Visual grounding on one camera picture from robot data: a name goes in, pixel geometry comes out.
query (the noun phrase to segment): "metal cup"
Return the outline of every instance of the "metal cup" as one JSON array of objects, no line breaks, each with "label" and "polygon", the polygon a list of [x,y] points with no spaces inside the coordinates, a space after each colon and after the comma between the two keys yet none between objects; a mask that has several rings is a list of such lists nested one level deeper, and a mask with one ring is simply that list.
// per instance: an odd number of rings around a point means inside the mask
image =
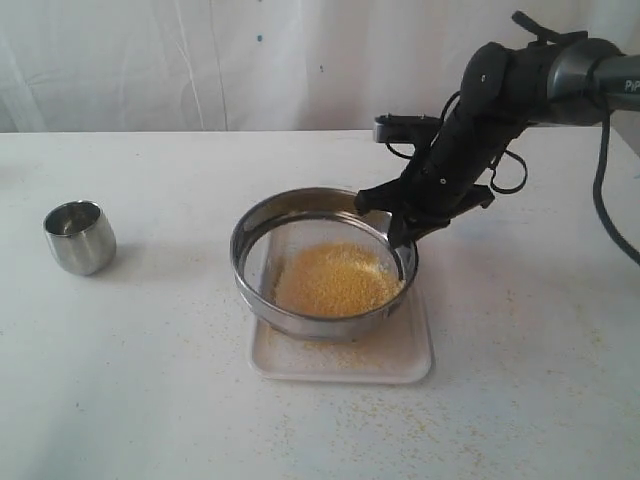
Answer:
[{"label": "metal cup", "polygon": [[65,203],[44,220],[53,257],[63,269],[91,275],[106,267],[116,253],[116,238],[102,209],[86,200]]}]

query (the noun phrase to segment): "plastic tray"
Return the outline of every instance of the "plastic tray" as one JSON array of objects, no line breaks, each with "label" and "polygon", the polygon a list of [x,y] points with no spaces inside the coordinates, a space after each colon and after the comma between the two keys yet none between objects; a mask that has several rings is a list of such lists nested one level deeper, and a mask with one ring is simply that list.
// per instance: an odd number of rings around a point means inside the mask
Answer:
[{"label": "plastic tray", "polygon": [[267,323],[252,324],[249,364],[276,380],[407,384],[432,366],[432,346],[420,283],[391,317],[369,336],[351,344],[294,340]]}]

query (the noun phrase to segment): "metal sieve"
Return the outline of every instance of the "metal sieve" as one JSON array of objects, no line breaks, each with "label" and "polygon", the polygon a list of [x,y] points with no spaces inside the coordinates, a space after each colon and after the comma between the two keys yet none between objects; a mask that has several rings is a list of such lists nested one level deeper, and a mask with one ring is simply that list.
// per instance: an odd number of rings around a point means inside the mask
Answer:
[{"label": "metal sieve", "polygon": [[[386,232],[391,215],[360,216],[355,193],[330,188],[292,190],[251,208],[231,236],[236,284],[249,308],[276,330],[304,340],[354,341],[383,322],[400,305],[418,269],[415,243],[391,248]],[[301,249],[326,242],[349,242],[375,253],[380,265],[404,281],[386,304],[350,317],[314,317],[278,307],[274,289],[282,268]]]}]

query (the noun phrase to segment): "table surface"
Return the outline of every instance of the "table surface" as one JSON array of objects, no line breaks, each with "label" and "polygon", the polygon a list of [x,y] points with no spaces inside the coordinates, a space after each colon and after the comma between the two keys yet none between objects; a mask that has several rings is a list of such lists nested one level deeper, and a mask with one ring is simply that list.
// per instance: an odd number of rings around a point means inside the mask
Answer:
[{"label": "table surface", "polygon": [[[258,377],[228,258],[271,194],[397,176],[370,132],[0,136],[2,477],[637,478],[640,269],[596,217],[598,145],[527,131],[526,188],[420,241],[436,367],[389,387]],[[610,152],[605,201],[640,245],[640,159]],[[79,198],[118,239],[90,278],[42,232]]]}]

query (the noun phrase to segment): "white curtain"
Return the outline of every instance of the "white curtain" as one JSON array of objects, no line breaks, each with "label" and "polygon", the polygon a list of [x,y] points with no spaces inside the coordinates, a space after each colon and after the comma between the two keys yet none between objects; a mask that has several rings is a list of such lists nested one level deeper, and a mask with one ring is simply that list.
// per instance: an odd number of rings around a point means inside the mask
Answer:
[{"label": "white curtain", "polygon": [[588,28],[640,53],[639,0],[0,0],[0,131],[370,128],[437,114],[471,54]]}]

